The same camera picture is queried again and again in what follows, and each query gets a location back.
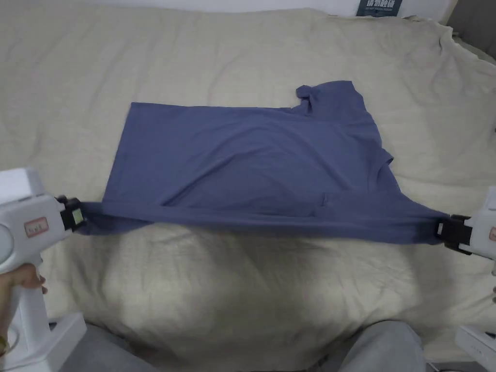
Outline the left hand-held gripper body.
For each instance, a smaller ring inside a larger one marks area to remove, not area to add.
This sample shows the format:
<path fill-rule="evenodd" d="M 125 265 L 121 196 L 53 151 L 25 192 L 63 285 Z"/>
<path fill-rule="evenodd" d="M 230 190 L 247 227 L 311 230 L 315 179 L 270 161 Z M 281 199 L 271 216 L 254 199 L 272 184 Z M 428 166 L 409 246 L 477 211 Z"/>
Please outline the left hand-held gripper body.
<path fill-rule="evenodd" d="M 38 172 L 17 168 L 0 173 L 0 271 L 23 264 L 38 268 L 41 254 L 66 239 L 65 206 L 48 194 Z M 3 372 L 57 372 L 83 338 L 81 313 L 50 319 L 39 289 L 14 289 Z"/>

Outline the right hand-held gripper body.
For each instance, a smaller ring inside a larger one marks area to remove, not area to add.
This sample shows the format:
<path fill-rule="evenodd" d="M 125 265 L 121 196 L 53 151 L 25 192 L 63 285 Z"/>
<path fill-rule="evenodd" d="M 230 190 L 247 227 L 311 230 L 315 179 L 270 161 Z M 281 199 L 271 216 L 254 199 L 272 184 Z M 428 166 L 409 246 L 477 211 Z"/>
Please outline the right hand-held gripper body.
<path fill-rule="evenodd" d="M 489 187 L 483 207 L 464 225 L 472 227 L 469 244 L 462 249 L 496 262 L 496 188 Z M 460 326 L 455 335 L 455 344 L 464 350 L 476 363 L 488 372 L 496 370 L 496 340 L 490 334 L 469 325 Z"/>

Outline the person's left hand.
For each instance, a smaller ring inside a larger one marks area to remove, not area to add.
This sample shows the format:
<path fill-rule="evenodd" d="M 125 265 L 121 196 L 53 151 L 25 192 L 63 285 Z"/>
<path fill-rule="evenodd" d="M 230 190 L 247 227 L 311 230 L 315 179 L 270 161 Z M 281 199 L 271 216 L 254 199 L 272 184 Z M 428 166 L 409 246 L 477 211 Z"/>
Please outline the person's left hand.
<path fill-rule="evenodd" d="M 19 268 L 0 275 L 0 336 L 7 341 L 8 327 L 12 322 L 12 298 L 15 287 L 39 289 L 47 293 L 45 278 L 37 274 L 34 265 L 26 263 Z"/>

